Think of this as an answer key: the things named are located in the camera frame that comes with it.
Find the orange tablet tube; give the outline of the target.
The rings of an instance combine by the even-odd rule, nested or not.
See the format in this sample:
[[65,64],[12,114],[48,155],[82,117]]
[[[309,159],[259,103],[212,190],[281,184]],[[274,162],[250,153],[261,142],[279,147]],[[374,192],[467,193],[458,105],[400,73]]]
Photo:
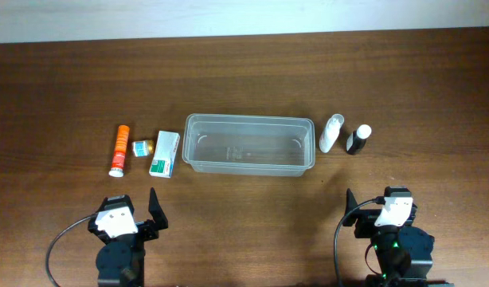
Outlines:
[[123,177],[129,133],[130,128],[127,125],[120,125],[118,127],[111,169],[108,172],[111,177]]

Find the small jar gold lid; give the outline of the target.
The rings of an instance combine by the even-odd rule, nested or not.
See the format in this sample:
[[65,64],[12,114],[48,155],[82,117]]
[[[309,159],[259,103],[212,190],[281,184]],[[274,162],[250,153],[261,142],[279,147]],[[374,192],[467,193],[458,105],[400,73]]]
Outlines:
[[155,151],[155,142],[153,140],[134,141],[132,143],[132,152],[135,157],[145,157],[152,155]]

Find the white green medicine box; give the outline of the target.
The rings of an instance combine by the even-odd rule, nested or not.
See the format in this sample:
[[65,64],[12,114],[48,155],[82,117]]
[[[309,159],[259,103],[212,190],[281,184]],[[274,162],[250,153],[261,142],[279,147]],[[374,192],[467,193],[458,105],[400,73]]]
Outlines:
[[155,153],[149,169],[153,177],[171,178],[174,170],[180,135],[177,132],[159,131]]

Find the black bottle white cap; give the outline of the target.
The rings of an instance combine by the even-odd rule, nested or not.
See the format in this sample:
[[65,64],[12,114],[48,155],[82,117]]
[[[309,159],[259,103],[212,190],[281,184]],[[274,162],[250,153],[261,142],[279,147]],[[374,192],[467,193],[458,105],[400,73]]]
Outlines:
[[356,155],[359,153],[366,144],[367,139],[370,137],[372,129],[367,124],[360,125],[349,136],[346,141],[346,152],[349,155]]

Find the clear plastic container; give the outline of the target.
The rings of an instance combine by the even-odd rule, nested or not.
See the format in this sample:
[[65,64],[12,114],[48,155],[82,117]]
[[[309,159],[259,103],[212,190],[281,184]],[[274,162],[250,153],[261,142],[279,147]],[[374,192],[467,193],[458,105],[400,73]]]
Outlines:
[[315,126],[299,117],[194,113],[182,159],[202,173],[300,177],[315,165]]

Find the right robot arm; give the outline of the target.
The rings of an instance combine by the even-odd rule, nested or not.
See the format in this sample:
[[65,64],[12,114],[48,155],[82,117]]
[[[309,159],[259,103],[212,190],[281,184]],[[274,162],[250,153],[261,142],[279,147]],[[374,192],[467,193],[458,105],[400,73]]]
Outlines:
[[375,252],[380,269],[366,276],[365,287],[440,287],[447,281],[430,281],[435,238],[413,226],[417,205],[405,187],[387,187],[383,196],[358,203],[346,191],[346,209],[334,233],[338,247],[339,231],[354,228],[356,238],[370,240],[368,250]]

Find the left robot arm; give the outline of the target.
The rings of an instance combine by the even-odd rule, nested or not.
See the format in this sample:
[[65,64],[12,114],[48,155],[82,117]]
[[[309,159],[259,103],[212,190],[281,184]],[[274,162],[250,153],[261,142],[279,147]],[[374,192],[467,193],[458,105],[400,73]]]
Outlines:
[[151,219],[136,222],[131,198],[120,195],[105,198],[88,223],[88,231],[104,244],[96,255],[98,286],[143,286],[146,250],[144,243],[158,239],[168,220],[150,190],[148,211]]

